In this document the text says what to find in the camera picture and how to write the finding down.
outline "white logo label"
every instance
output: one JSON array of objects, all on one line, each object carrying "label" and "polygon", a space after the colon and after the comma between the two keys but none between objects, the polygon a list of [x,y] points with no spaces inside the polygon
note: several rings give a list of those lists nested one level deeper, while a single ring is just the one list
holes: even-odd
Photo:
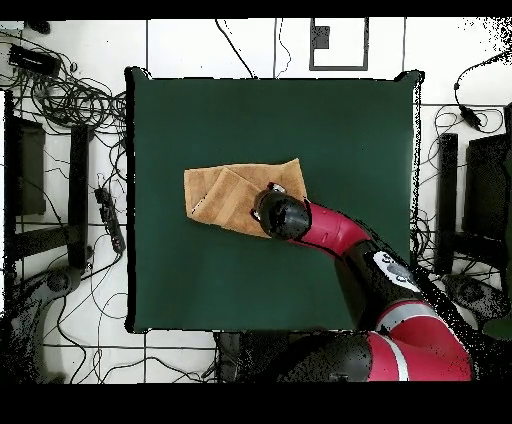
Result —
[{"label": "white logo label", "polygon": [[402,265],[397,264],[389,254],[377,252],[373,255],[373,260],[393,284],[419,293],[420,289],[414,284],[412,274]]}]

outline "brown towel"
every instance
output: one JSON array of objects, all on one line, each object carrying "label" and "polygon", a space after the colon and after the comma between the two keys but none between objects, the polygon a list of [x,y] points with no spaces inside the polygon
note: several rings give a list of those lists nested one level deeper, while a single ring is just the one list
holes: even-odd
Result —
[{"label": "brown towel", "polygon": [[269,182],[283,186],[291,196],[307,197],[298,159],[282,165],[225,165],[185,171],[187,216],[204,224],[239,233],[268,237],[250,215],[258,193]]}]

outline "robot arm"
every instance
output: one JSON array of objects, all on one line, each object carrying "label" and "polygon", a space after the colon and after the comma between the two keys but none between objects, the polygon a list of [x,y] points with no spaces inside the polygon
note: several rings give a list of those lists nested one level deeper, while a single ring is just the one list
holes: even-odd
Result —
[{"label": "robot arm", "polygon": [[333,257],[358,331],[305,341],[283,360],[282,381],[468,380],[468,353],[423,299],[407,264],[342,213],[301,202],[269,184],[251,211],[269,236]]}]

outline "dark green tabletop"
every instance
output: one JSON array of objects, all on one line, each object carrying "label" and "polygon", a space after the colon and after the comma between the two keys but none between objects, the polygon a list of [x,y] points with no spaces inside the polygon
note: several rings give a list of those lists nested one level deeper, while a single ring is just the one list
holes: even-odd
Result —
[{"label": "dark green tabletop", "polygon": [[352,328],[327,255],[187,219],[183,172],[299,158],[311,201],[364,220],[408,259],[420,73],[397,81],[132,75],[135,329]]}]

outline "power adapter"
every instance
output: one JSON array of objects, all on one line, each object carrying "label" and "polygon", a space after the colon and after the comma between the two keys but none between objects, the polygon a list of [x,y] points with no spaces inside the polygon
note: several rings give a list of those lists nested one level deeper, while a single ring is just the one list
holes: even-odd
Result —
[{"label": "power adapter", "polygon": [[9,65],[17,66],[36,74],[57,77],[61,67],[61,60],[48,54],[34,52],[12,44],[9,50]]},{"label": "power adapter", "polygon": [[471,128],[480,131],[482,121],[480,121],[480,118],[476,115],[475,111],[462,105],[459,105],[459,109],[462,119],[464,119]]}]

